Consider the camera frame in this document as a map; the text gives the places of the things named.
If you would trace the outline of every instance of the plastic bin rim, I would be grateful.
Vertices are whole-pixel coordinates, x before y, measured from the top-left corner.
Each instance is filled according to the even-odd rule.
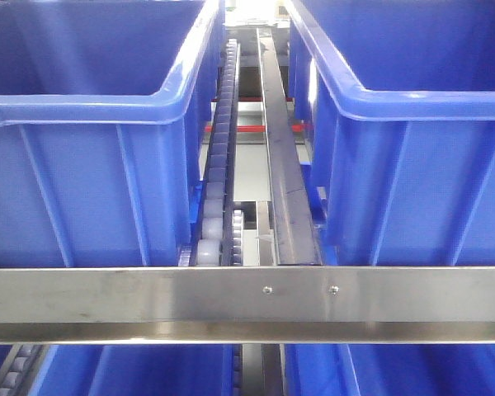
[[[147,96],[0,95],[0,126],[96,123],[165,125],[180,120],[189,106],[219,11],[219,0],[204,0],[203,3],[162,86],[155,93]]]
[[[290,17],[343,116],[354,120],[495,120],[495,92],[374,91],[350,65],[300,0],[285,0]]]

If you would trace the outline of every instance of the red bar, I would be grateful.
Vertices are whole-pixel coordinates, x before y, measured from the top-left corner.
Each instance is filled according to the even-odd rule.
[[[304,127],[302,124],[295,124],[291,126],[291,130],[295,133],[300,133],[304,131]],[[209,133],[210,131],[211,127],[209,125],[206,126],[205,132]],[[237,131],[241,133],[261,134],[262,132],[266,132],[266,127],[264,125],[239,125]]]

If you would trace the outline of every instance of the metal channel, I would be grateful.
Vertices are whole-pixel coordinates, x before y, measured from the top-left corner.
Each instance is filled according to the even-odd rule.
[[[261,266],[274,266],[268,202],[257,202],[257,236]],[[265,290],[265,292],[273,291],[271,285],[267,287],[270,289]],[[264,344],[261,352],[264,394],[266,396],[283,396],[281,346],[279,344]]]
[[[257,29],[266,144],[279,264],[320,264],[271,28]]]
[[[495,342],[495,267],[0,269],[0,342]]]

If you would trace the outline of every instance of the blue plastic bin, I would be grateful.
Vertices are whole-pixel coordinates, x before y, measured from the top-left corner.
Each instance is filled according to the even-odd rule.
[[[0,2],[0,267],[176,265],[219,2]]]
[[[338,263],[495,264],[495,0],[288,6]]]
[[[289,396],[495,396],[495,345],[286,347]]]
[[[30,396],[231,396],[233,347],[52,346]]]

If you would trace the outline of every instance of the metal rail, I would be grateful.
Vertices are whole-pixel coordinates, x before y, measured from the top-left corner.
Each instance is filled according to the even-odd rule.
[[[495,342],[495,267],[0,270],[0,342],[129,340]]]
[[[278,262],[320,264],[271,28],[257,29],[257,38]]]

